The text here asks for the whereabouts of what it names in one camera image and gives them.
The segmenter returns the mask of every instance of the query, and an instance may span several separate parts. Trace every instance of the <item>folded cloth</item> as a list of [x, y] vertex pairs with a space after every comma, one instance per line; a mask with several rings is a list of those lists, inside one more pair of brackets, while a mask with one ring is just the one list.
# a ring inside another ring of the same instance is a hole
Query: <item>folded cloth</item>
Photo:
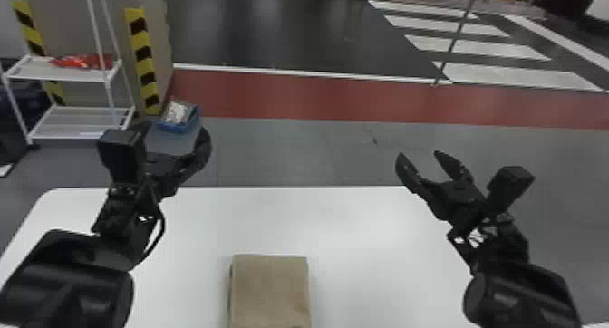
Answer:
[[229, 328], [310, 328], [305, 257], [234, 255]]

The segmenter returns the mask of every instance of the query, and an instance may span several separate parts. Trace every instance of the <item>gray floor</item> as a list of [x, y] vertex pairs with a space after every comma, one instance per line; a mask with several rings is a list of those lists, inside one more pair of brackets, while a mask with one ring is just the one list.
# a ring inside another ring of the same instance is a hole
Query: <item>gray floor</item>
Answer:
[[[189, 186], [398, 185], [393, 162], [400, 151], [424, 176], [445, 179], [431, 155], [445, 150], [470, 166], [481, 186], [503, 165], [525, 166], [536, 182], [512, 214], [531, 241], [533, 260], [567, 279], [586, 323], [609, 321], [609, 132], [211, 118], [203, 123], [214, 153]], [[175, 153], [187, 146], [169, 134], [155, 133], [149, 142], [151, 150]], [[92, 142], [45, 142], [9, 178], [0, 178], [0, 251], [45, 191], [106, 187], [109, 181]], [[435, 220], [430, 213], [404, 216]]]

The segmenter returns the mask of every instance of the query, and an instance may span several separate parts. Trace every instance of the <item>tabletop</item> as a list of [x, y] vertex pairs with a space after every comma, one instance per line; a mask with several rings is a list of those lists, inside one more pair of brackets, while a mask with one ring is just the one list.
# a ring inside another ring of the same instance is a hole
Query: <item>tabletop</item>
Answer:
[[[44, 194], [0, 257], [0, 284], [47, 230], [89, 232], [105, 197]], [[315, 327], [474, 327], [450, 226], [406, 188], [181, 188], [161, 208], [167, 232], [132, 271], [127, 327], [226, 327], [237, 253], [307, 257]]]

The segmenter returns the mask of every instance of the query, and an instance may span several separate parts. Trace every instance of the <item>white floor marking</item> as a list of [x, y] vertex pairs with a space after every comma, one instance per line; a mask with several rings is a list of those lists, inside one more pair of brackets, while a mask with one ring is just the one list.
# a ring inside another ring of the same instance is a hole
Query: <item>white floor marking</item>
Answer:
[[[415, 14], [437, 14], [437, 15], [449, 15], [453, 17], [463, 17], [465, 11], [461, 11], [458, 9], [444, 8], [444, 7], [436, 7], [436, 6], [425, 6], [425, 5], [416, 5], [416, 4], [400, 4], [393, 2], [380, 2], [376, 0], [371, 0], [370, 4], [377, 9], [382, 10], [393, 10], [393, 11], [403, 11], [403, 12], [412, 12]], [[475, 14], [469, 14], [468, 19], [478, 19]]]
[[7, 175], [8, 172], [11, 171], [12, 167], [13, 167], [13, 164], [0, 166], [0, 177], [4, 177], [5, 175]]
[[587, 324], [584, 328], [609, 328], [609, 322]]
[[444, 68], [444, 74], [453, 82], [602, 91], [601, 88], [573, 72], [448, 63]]
[[[406, 35], [414, 46], [423, 51], [446, 52], [449, 49], [449, 38]], [[550, 58], [526, 46], [508, 43], [489, 43], [479, 41], [458, 40], [453, 49], [455, 53], [469, 53], [486, 56], [528, 58], [533, 60], [550, 61]]]
[[[205, 65], [205, 64], [189, 64], [189, 63], [174, 63], [174, 69], [178, 70], [193, 70], [203, 72], [243, 72], [243, 73], [265, 73], [271, 75], [284, 76], [302, 76], [302, 77], [324, 77], [336, 79], [350, 79], [363, 81], [385, 81], [385, 82], [413, 82], [413, 83], [433, 83], [431, 78], [423, 77], [401, 77], [401, 76], [381, 76], [381, 75], [363, 75], [353, 73], [337, 73], [337, 72], [306, 72], [300, 70], [279, 70], [267, 68], [244, 68], [225, 65]], [[440, 80], [440, 84], [452, 84], [448, 80]]]
[[568, 51], [585, 58], [590, 63], [596, 64], [609, 71], [609, 58], [601, 55], [600, 53], [590, 50], [580, 43], [576, 43], [561, 34], [557, 34], [554, 31], [545, 28], [542, 25], [529, 21], [521, 15], [504, 15], [504, 17], [536, 34], [539, 34], [542, 37], [545, 37], [546, 39], [549, 39], [555, 44], [564, 47]]
[[[391, 23], [393, 26], [410, 27], [414, 29], [455, 32], [459, 27], [459, 22], [433, 21], [429, 19], [402, 17], [397, 15], [385, 15], [385, 18], [387, 18], [389, 23]], [[509, 34], [497, 29], [497, 27], [484, 24], [465, 24], [463, 26], [463, 33], [509, 37]]]

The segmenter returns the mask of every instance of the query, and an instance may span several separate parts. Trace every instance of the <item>yellow and black striped post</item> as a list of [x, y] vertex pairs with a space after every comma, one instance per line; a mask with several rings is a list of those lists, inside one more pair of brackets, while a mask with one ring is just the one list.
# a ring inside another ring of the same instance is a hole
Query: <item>yellow and black striped post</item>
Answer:
[[[21, 24], [21, 30], [24, 33], [25, 41], [32, 54], [46, 56], [43, 37], [40, 35], [40, 32], [36, 30], [30, 4], [26, 0], [13, 0], [13, 9], [17, 15], [19, 24]], [[43, 82], [43, 86], [55, 104], [60, 106], [65, 105], [65, 94], [62, 86], [58, 82], [45, 81]]]
[[140, 79], [140, 94], [148, 115], [160, 112], [159, 86], [152, 60], [150, 34], [146, 25], [146, 15], [140, 8], [126, 8], [125, 21], [130, 29], [131, 48], [135, 53], [135, 65]]

